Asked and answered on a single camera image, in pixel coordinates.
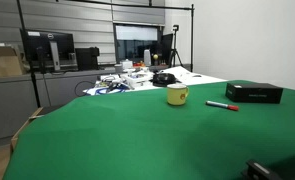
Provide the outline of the red marker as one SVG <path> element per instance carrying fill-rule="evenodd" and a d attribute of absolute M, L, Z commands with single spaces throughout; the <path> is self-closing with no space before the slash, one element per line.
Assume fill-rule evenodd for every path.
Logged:
<path fill-rule="evenodd" d="M 214 102 L 214 101 L 206 101 L 205 104 L 208 106 L 219 107 L 219 108 L 229 109 L 229 110 L 233 110 L 233 111 L 239 110 L 238 106 Z"/>

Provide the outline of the yellow mug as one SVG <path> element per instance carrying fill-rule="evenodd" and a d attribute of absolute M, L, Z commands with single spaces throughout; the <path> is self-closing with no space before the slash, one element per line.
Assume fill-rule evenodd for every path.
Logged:
<path fill-rule="evenodd" d="M 185 84 L 169 84 L 167 86 L 167 102 L 170 105 L 184 105 L 188 94 L 189 88 Z"/>

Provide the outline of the white plastic tray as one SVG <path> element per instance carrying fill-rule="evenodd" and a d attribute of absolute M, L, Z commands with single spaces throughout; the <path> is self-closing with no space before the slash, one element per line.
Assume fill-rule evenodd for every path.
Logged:
<path fill-rule="evenodd" d="M 120 77 L 133 88 L 151 85 L 152 74 L 149 73 L 131 73 L 121 74 Z"/>

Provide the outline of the black headphones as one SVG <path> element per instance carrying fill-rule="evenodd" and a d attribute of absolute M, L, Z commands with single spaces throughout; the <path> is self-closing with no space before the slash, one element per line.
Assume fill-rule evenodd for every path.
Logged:
<path fill-rule="evenodd" d="M 159 73 L 154 74 L 152 78 L 152 83 L 157 87 L 166 87 L 169 84 L 175 84 L 178 79 L 171 73 Z"/>

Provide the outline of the yellow ball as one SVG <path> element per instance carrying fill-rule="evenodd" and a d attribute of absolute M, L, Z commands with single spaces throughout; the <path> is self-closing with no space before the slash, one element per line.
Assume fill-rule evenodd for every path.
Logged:
<path fill-rule="evenodd" d="M 154 55 L 153 55 L 153 59 L 154 59 L 154 60 L 158 60 L 158 55 L 157 55 L 157 54 L 154 54 Z"/>

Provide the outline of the white paper sheets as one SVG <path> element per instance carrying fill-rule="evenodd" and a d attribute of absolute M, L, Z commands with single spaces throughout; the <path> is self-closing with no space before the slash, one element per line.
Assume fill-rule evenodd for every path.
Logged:
<path fill-rule="evenodd" d="M 224 79 L 193 73 L 182 66 L 167 68 L 165 70 L 161 70 L 161 73 L 173 74 L 178 81 L 186 85 L 224 82 Z"/>

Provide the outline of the green table cloth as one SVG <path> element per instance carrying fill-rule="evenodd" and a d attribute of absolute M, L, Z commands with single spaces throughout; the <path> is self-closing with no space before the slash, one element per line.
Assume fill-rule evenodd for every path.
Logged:
<path fill-rule="evenodd" d="M 241 180 L 254 159 L 295 177 L 295 90 L 279 104 L 228 103 L 225 83 L 77 98 L 24 128 L 4 180 Z"/>

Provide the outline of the black computer tower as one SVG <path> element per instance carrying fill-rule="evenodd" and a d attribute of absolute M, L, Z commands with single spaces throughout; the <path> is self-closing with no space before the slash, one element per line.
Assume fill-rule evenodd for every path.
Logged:
<path fill-rule="evenodd" d="M 99 69 L 97 57 L 100 55 L 100 51 L 98 47 L 76 48 L 75 51 L 80 71 Z"/>

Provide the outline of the black Dell monitor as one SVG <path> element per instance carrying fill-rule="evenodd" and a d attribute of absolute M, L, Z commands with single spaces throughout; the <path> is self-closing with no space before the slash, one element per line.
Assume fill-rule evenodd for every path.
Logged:
<path fill-rule="evenodd" d="M 34 72 L 77 70 L 72 34 L 35 29 L 26 32 Z"/>

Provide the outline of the black rectangular box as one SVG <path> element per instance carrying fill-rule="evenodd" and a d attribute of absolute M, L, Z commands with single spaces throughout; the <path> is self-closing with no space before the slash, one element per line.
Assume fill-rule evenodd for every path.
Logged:
<path fill-rule="evenodd" d="M 225 96 L 233 102 L 279 104 L 283 89 L 269 83 L 228 83 Z"/>

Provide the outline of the cardboard box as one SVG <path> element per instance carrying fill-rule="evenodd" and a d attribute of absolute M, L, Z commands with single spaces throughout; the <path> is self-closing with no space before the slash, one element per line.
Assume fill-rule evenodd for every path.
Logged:
<path fill-rule="evenodd" d="M 0 46 L 0 77 L 20 76 L 24 73 L 19 52 L 10 46 Z"/>

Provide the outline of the black frame pole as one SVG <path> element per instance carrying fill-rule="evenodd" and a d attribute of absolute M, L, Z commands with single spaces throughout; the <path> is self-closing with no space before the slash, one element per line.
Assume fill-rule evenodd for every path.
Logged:
<path fill-rule="evenodd" d="M 29 46 L 26 44 L 27 43 L 27 32 L 26 32 L 26 28 L 25 28 L 25 22 L 24 22 L 24 17 L 23 17 L 23 12 L 22 12 L 22 8 L 21 8 L 20 0 L 16 0 L 16 3 L 17 3 L 20 22 L 21 22 L 21 29 L 23 32 L 22 41 L 25 44 L 24 45 L 25 56 L 26 56 L 26 60 L 29 63 L 29 66 L 30 66 L 30 76 L 31 76 L 31 81 L 32 81 L 33 88 L 34 88 L 36 104 L 37 104 L 37 107 L 40 108 L 41 104 L 40 104 L 39 93 L 38 93 L 38 88 L 37 88 L 37 80 L 36 80 L 36 76 L 34 73 L 32 59 L 29 56 L 30 55 L 29 54 Z"/>

